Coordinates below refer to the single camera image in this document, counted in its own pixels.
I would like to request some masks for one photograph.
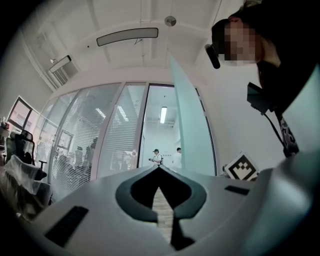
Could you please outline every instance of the white wall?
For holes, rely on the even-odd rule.
[[[153,165],[148,159],[155,155],[155,153],[153,153],[155,149],[158,149],[159,154],[163,157],[163,164],[168,167],[171,166],[173,160],[172,156],[177,152],[175,138],[176,132],[174,128],[145,122],[142,166]]]
[[[0,116],[8,117],[18,96],[40,112],[51,94],[52,90],[30,63],[20,40],[13,39],[0,65]]]
[[[203,70],[206,71],[211,94],[218,95],[215,100],[218,100],[228,136],[230,155],[222,164],[245,151],[260,170],[276,166],[285,158],[282,145],[269,121],[247,102],[248,83],[260,86],[257,66],[221,64],[220,69],[214,69],[208,58]],[[275,114],[267,112],[267,115],[281,134]]]

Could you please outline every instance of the white ceiling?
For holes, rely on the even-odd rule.
[[[45,70],[70,55],[79,72],[109,65],[168,67],[168,50],[181,62],[195,64],[210,37],[219,0],[52,0],[23,28],[27,43]],[[165,17],[177,23],[167,27]],[[158,38],[125,40],[98,47],[109,33],[157,27]]]
[[[167,107],[164,125],[173,126],[178,117],[174,87],[150,86],[145,108],[145,122],[160,124],[161,108]]]

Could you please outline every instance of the glass partition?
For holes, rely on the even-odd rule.
[[[37,166],[41,166],[39,161],[49,162],[58,126],[76,93],[75,91],[49,100],[39,116],[33,133]],[[46,173],[48,173],[48,166],[45,164],[43,168]]]
[[[120,85],[82,89],[67,110],[51,152],[49,171],[55,201],[90,181],[98,136]]]
[[[137,154],[133,150],[145,85],[144,82],[125,84],[103,139],[98,178],[136,168]]]

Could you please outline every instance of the curved black panel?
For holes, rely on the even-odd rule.
[[[115,198],[122,210],[135,220],[157,223],[152,205],[158,188],[173,209],[171,244],[177,250],[183,249],[194,241],[183,236],[179,220],[193,218],[204,205],[207,193],[200,184],[164,166],[155,166],[120,184]]]

